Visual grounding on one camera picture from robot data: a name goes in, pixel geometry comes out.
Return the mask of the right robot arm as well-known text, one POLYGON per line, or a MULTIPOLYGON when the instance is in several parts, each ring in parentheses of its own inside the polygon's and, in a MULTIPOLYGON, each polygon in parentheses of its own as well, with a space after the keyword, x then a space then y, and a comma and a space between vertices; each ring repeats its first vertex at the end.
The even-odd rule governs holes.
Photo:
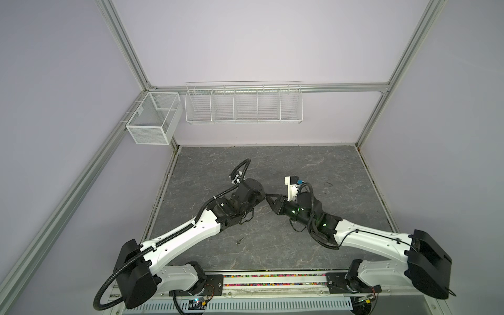
POLYGON ((287 189, 286 195, 266 194, 271 210, 287 216, 292 224, 300 223, 300 231, 317 244, 335 251, 352 247, 383 257, 382 261, 352 262, 345 277, 351 292, 360 285, 388 285, 412 286, 435 299, 455 294, 450 288, 452 259, 429 233, 389 232, 352 223, 325 212, 307 182, 287 189))

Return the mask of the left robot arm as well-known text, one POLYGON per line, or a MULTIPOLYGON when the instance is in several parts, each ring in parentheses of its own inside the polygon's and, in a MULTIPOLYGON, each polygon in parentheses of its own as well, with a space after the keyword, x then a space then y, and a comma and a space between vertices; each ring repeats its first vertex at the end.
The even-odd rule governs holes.
POLYGON ((157 238, 122 245, 112 275, 93 299, 96 311, 123 303, 128 309, 147 302, 158 291, 203 291, 207 276, 197 262, 182 266, 170 263, 180 254, 227 228, 253 219, 254 208, 265 198, 262 184, 248 178, 251 159, 230 173, 232 187, 207 200, 196 216, 157 238))

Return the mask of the white mesh box basket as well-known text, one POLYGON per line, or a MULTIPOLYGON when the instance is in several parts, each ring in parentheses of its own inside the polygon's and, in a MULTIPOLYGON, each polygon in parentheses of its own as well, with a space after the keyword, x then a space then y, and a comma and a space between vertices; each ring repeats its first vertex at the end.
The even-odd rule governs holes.
POLYGON ((148 92, 126 127, 136 144, 170 145, 182 113, 178 93, 148 92))

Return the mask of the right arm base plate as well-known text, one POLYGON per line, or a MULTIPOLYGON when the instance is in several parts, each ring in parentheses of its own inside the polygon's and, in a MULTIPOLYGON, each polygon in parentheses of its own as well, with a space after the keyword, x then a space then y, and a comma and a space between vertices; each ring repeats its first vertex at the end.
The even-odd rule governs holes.
POLYGON ((380 285, 369 286, 363 283, 357 277, 347 278, 346 272, 327 272, 325 273, 327 286, 330 293, 381 293, 380 285))

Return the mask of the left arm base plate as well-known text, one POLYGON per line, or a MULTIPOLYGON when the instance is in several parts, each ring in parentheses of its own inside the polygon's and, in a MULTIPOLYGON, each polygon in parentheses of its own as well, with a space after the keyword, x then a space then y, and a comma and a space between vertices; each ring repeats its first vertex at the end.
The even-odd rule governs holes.
POLYGON ((210 274, 203 280, 198 280, 188 291, 187 296, 208 295, 221 296, 224 289, 224 276, 222 274, 210 274))

